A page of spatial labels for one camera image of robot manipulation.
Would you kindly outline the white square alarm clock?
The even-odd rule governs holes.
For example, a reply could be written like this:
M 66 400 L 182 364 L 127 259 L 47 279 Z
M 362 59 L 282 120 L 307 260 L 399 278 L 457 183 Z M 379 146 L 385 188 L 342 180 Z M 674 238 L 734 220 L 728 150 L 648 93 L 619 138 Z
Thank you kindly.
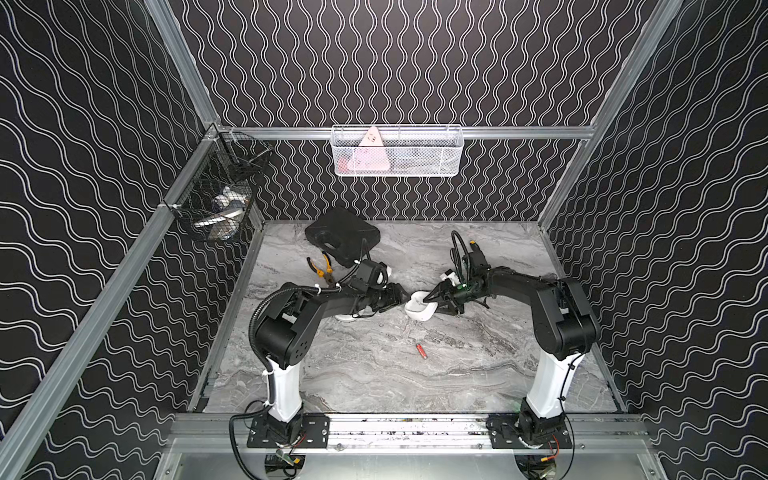
M 430 320 L 437 311 L 437 302 L 427 302 L 428 291 L 416 291 L 404 305 L 404 312 L 411 319 L 418 322 Z

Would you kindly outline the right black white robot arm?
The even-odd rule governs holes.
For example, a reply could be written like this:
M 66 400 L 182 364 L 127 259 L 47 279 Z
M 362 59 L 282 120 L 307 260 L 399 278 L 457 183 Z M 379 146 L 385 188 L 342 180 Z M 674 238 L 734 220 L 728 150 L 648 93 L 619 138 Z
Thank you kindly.
M 523 398 L 515 429 L 532 439 L 566 424 L 564 402 L 575 371 L 592 349 L 598 327 L 581 284 L 572 279 L 545 279 L 508 267 L 486 268 L 462 282 L 444 276 L 424 298 L 453 315 L 470 302 L 505 297 L 530 308 L 534 339 L 540 348 L 533 385 Z

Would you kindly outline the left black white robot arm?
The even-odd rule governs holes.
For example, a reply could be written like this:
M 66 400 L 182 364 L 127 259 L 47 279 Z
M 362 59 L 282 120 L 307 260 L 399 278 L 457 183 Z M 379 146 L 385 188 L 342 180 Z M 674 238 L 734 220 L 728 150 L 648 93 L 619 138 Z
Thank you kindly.
M 321 321 L 338 315 L 354 320 L 368 318 L 406 300 L 407 293 L 398 283 L 359 290 L 288 282 L 256 307 L 247 338 L 268 376 L 267 424 L 283 443 L 298 435 L 303 410 L 299 364 L 309 352 Z

